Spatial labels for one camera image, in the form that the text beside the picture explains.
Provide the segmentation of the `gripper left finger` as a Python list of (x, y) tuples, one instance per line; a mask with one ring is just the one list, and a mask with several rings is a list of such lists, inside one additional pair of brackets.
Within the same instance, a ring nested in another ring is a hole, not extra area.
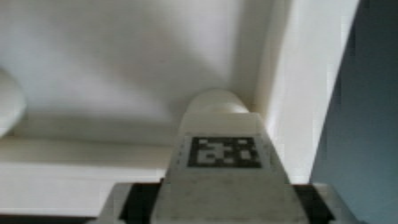
[(117, 183), (96, 218), (96, 224), (151, 224), (158, 183)]

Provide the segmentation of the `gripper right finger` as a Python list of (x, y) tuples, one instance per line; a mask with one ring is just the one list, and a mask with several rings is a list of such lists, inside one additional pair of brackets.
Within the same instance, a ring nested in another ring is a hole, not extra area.
[(309, 224), (355, 224), (355, 216), (329, 184), (295, 184)]

